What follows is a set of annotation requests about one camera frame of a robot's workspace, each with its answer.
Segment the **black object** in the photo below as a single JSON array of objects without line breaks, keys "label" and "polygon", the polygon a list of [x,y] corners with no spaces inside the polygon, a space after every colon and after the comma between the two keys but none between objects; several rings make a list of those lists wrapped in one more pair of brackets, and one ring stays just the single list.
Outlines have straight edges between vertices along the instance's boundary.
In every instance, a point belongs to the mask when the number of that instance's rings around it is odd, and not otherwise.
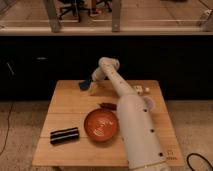
[{"label": "black object", "polygon": [[99,104],[101,108],[109,109],[109,110],[116,110],[117,105],[113,103],[101,103]]},{"label": "black object", "polygon": [[98,5],[98,4],[100,4],[100,3],[104,3],[105,6],[107,6],[108,11],[109,11],[109,12],[112,12],[112,8],[110,7],[109,2],[112,2],[112,0],[100,0],[100,1],[98,1],[96,4]]},{"label": "black object", "polygon": [[61,7],[59,8],[60,10],[60,15],[59,15],[59,20],[62,20],[62,16],[67,14],[68,12],[72,11],[73,16],[77,17],[78,22],[81,21],[81,17],[79,14],[80,10],[87,10],[88,13],[90,12],[89,8],[84,7],[84,1],[83,0],[59,0],[63,4],[69,4],[68,6]]},{"label": "black object", "polygon": [[198,157],[200,157],[202,160],[204,160],[204,161],[206,162],[207,166],[211,169],[211,171],[213,171],[213,166],[211,165],[211,163],[210,163],[204,156],[202,156],[201,154],[198,154],[198,153],[191,153],[191,154],[189,154],[189,155],[187,156],[186,162],[187,162],[187,165],[189,166],[189,168],[190,168],[192,171],[196,171],[196,170],[195,170],[195,169],[191,166],[191,164],[190,164],[189,159],[190,159],[191,156],[198,156]]},{"label": "black object", "polygon": [[79,139],[79,131],[77,127],[58,130],[50,133],[50,143],[53,145],[77,139]]}]

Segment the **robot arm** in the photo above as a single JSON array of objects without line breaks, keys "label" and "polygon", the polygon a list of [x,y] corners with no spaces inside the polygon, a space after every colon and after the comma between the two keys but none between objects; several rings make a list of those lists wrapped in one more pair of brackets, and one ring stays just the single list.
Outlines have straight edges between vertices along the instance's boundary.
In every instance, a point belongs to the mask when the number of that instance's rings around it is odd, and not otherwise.
[{"label": "robot arm", "polygon": [[120,96],[117,117],[129,169],[133,171],[170,171],[145,101],[117,73],[119,61],[102,57],[92,74],[93,81],[107,76]]}]

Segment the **orange bowl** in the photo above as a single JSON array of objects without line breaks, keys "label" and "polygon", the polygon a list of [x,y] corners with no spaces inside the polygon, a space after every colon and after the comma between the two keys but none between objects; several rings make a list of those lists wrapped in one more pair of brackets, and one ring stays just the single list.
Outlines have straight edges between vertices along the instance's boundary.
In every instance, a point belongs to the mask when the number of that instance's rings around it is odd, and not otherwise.
[{"label": "orange bowl", "polygon": [[84,120],[84,129],[94,141],[111,139],[118,132],[118,119],[107,109],[95,109]]}]

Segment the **metal frame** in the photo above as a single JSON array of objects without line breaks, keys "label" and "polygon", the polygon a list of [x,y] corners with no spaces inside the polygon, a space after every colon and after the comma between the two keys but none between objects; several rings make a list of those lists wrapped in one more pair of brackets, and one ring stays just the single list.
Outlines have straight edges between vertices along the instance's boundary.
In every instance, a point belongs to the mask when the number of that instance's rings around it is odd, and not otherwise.
[{"label": "metal frame", "polygon": [[208,20],[202,25],[203,31],[213,31],[213,10],[208,17]]},{"label": "metal frame", "polygon": [[53,0],[43,0],[46,11],[47,11],[47,15],[49,18],[49,22],[50,22],[50,27],[53,33],[58,33],[60,32],[60,22],[58,20],[58,16],[56,13],[56,8],[55,8],[55,4],[53,2]]},{"label": "metal frame", "polygon": [[112,32],[120,31],[121,0],[112,1]]}]

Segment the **dark background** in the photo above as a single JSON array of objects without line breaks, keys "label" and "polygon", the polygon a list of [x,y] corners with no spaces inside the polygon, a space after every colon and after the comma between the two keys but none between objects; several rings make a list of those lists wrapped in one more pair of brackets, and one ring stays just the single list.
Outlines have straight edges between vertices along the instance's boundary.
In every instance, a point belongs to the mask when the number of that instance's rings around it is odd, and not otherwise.
[{"label": "dark background", "polygon": [[212,49],[213,36],[3,36],[0,100],[50,99],[57,80],[90,78],[102,56],[125,79],[158,80],[165,99],[212,99]]}]

